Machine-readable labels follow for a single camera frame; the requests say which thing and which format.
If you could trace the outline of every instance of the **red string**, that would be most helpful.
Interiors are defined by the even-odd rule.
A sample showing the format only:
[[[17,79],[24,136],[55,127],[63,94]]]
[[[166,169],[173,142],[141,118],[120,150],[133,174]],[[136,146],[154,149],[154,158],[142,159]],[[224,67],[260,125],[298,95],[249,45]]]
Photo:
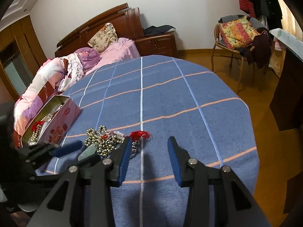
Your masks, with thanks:
[[[131,139],[134,141],[138,141],[140,137],[143,137],[144,139],[150,138],[150,134],[147,131],[143,130],[136,130],[129,134]]]
[[[37,126],[38,125],[42,125],[43,126],[44,123],[45,123],[45,121],[37,121],[37,122],[35,122],[34,125],[31,127],[31,130],[32,131],[36,131]]]

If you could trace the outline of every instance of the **red jacket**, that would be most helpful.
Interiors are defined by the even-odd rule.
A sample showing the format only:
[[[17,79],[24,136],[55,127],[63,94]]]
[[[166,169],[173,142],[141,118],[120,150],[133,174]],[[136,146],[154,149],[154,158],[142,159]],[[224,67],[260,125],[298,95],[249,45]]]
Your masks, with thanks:
[[[250,0],[239,0],[240,9],[245,13],[249,13],[251,17],[256,18],[254,4]]]

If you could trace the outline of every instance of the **dark clothing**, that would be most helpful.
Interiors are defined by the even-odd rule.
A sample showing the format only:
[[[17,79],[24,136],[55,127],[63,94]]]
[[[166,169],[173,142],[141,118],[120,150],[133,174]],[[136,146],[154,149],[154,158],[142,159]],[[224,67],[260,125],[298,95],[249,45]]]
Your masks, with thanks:
[[[144,35],[145,36],[152,36],[152,35],[160,35],[163,33],[166,33],[168,30],[174,28],[173,26],[168,26],[168,25],[164,25],[164,26],[150,26],[149,28],[146,28],[144,30]]]
[[[272,55],[272,39],[266,28],[260,27],[257,31],[260,35],[255,36],[252,44],[249,47],[239,48],[238,50],[241,55],[246,57],[248,64],[255,62],[260,69],[269,63]],[[255,46],[255,49],[251,52],[250,48],[252,46]]]
[[[254,11],[257,17],[266,15],[269,29],[282,28],[282,11],[278,0],[250,0],[254,4]]]

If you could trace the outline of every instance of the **floral pillow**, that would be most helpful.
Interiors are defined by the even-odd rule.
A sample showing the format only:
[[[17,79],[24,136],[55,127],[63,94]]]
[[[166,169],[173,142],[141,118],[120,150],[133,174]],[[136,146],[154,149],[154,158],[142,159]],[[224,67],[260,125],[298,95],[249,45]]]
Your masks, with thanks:
[[[219,30],[226,46],[231,49],[249,46],[255,36],[260,35],[246,16],[226,23],[219,23]]]
[[[88,45],[98,51],[103,52],[109,45],[116,43],[118,36],[112,23],[106,23],[89,41]]]

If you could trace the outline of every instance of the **blue plaid blanket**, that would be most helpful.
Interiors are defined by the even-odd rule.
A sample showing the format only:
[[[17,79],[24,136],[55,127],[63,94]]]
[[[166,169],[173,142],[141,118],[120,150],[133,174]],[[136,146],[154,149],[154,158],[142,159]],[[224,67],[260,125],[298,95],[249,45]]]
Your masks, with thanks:
[[[183,226],[188,188],[173,177],[169,136],[205,165],[231,166],[254,192],[259,159],[248,106],[207,68],[159,55],[125,60],[97,69],[65,95],[81,114],[62,146],[84,141],[86,130],[100,125],[151,134],[123,185],[112,188],[116,226]],[[53,158],[40,175],[65,171],[80,153]]]

